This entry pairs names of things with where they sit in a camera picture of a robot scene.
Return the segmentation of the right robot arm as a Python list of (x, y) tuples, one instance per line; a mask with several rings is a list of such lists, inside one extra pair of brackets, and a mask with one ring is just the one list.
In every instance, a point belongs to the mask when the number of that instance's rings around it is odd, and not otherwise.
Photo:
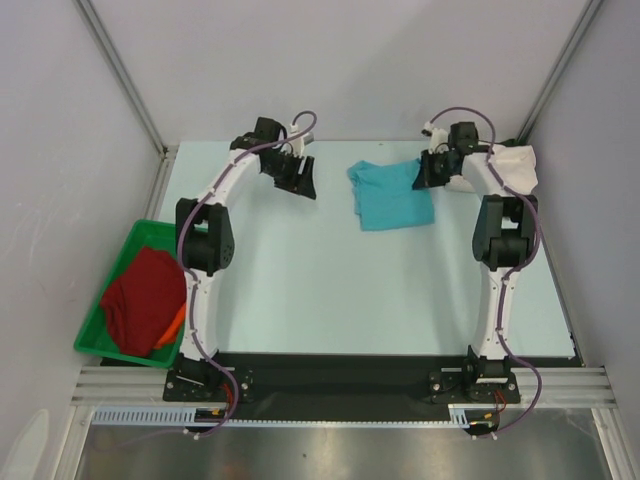
[(476, 333), (459, 370), (430, 374), (431, 400), (517, 401), (508, 333), (520, 272), (540, 247), (538, 202), (533, 194), (538, 184), (534, 150), (483, 142), (472, 122), (459, 122), (447, 130), (428, 122), (422, 133), (429, 146), (421, 153), (414, 189), (462, 181), (480, 200), (472, 235), (472, 254), (481, 272)]

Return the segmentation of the light blue t-shirt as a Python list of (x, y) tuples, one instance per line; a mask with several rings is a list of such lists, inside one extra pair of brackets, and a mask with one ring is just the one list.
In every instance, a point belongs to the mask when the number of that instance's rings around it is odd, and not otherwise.
[(389, 165), (359, 161), (347, 170), (352, 185), (354, 212), (365, 232), (421, 227), (435, 223), (428, 190), (414, 190), (420, 161)]

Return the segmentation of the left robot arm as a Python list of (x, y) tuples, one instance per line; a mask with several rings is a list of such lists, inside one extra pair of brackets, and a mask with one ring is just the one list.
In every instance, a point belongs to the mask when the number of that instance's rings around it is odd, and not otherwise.
[(176, 260), (184, 272), (185, 327), (180, 351), (167, 382), (165, 396), (187, 387), (197, 398), (214, 397), (223, 383), (235, 381), (215, 360), (217, 301), (225, 270), (235, 254), (231, 210), (250, 181), (267, 175), (275, 188), (314, 200), (317, 198), (315, 159), (304, 154), (313, 141), (317, 115), (298, 113), (291, 124), (267, 117), (257, 119), (252, 131), (229, 146), (221, 172), (197, 197), (180, 199), (175, 207)]

